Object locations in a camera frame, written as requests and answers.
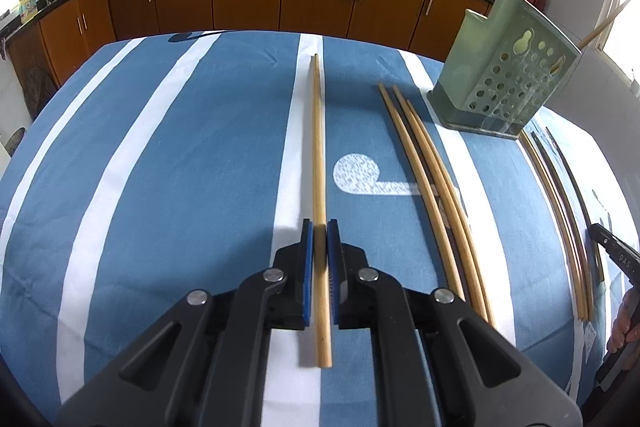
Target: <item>human hand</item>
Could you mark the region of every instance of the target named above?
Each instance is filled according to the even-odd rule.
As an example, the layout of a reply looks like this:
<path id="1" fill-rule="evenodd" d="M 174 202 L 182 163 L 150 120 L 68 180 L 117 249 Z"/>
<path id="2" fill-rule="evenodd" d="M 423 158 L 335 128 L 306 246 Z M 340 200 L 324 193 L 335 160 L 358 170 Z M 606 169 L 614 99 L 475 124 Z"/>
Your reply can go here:
<path id="1" fill-rule="evenodd" d="M 629 331 L 631 327 L 631 314 L 629 313 L 628 306 L 634 296 L 636 296 L 636 298 L 638 297 L 638 291 L 635 288 L 631 288 L 625 293 L 622 304 L 620 304 L 620 308 L 618 309 L 618 317 L 613 321 L 611 336 L 609 337 L 609 342 L 607 342 L 607 350 L 612 353 L 619 350 L 625 343 L 640 341 L 640 325 L 637 325 Z"/>

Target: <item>silver door handle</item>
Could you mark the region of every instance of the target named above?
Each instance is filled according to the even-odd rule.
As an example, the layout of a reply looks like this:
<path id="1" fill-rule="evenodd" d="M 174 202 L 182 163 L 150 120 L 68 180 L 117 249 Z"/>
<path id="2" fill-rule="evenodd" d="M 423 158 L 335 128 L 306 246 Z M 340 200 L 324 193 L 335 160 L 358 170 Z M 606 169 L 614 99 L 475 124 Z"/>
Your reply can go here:
<path id="1" fill-rule="evenodd" d="M 427 4 L 427 11 L 424 13 L 424 16 L 426 17 L 427 15 L 429 15 L 429 12 L 431 11 L 431 5 L 433 4 L 433 0 L 429 0 L 429 4 Z"/>

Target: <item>silver rivet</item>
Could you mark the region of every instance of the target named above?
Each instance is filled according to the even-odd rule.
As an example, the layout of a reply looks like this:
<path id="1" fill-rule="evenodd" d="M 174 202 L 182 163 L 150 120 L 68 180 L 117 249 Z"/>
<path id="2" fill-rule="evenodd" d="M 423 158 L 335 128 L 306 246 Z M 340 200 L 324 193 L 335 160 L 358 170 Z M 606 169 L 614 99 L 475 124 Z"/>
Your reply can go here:
<path id="1" fill-rule="evenodd" d="M 284 277 L 284 272 L 280 268 L 268 268 L 262 276 L 268 282 L 280 282 Z"/>
<path id="2" fill-rule="evenodd" d="M 361 281 L 373 282 L 378 280 L 378 272 L 373 268 L 360 268 L 358 270 L 358 277 Z"/>
<path id="3" fill-rule="evenodd" d="M 447 290 L 446 288 L 438 288 L 433 294 L 433 297 L 440 304 L 452 303 L 453 299 L 456 298 L 456 296 L 453 295 L 453 292 L 451 290 Z"/>
<path id="4" fill-rule="evenodd" d="M 194 290 L 187 295 L 187 302 L 191 306 L 201 306 L 207 302 L 207 292 L 204 290 Z"/>

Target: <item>blue tablecloth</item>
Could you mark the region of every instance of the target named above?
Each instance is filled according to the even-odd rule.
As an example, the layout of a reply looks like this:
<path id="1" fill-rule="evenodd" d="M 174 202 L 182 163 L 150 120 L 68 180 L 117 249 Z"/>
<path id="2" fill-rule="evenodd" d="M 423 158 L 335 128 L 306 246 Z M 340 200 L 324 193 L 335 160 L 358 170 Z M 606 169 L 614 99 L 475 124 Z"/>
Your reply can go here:
<path id="1" fill-rule="evenodd" d="M 424 93 L 442 64 L 362 42 L 228 32 L 103 47 L 33 123 L 0 180 L 0 350 L 49 419 L 188 290 L 233 289 L 299 240 L 311 216 L 315 53 L 327 211 L 342 239 L 406 287 L 446 283 L 376 88 L 398 84 L 460 191 L 498 329 L 579 403 L 589 394 L 628 282 L 607 263 L 596 320 L 575 319 L 558 229 L 526 155 L 516 141 L 437 124 Z M 637 248 L 593 139 L 548 110 L 529 129 L 544 126 L 572 165 L 590 221 Z M 313 362 L 312 331 L 274 332 L 263 425 L 375 425 L 368 333 L 334 331 L 334 367 Z"/>

